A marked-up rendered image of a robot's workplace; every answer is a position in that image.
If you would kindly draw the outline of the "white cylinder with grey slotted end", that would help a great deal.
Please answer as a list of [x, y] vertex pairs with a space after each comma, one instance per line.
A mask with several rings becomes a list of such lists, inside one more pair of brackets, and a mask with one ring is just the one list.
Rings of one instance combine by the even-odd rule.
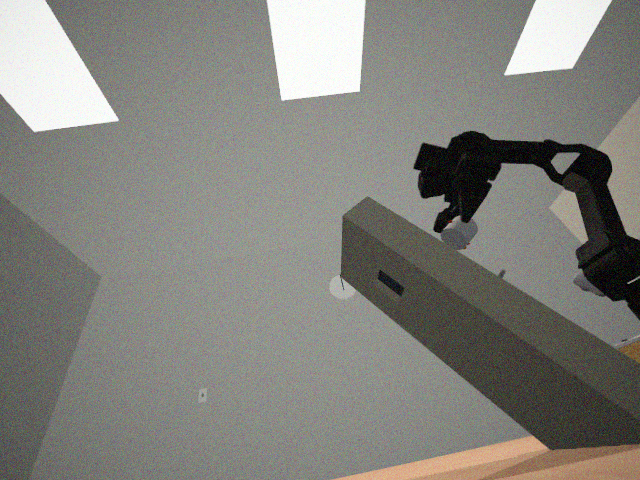
[[461, 222], [460, 216], [454, 217], [449, 223], [441, 233], [443, 242], [454, 250], [466, 249], [478, 232], [477, 224], [472, 219], [468, 223]]

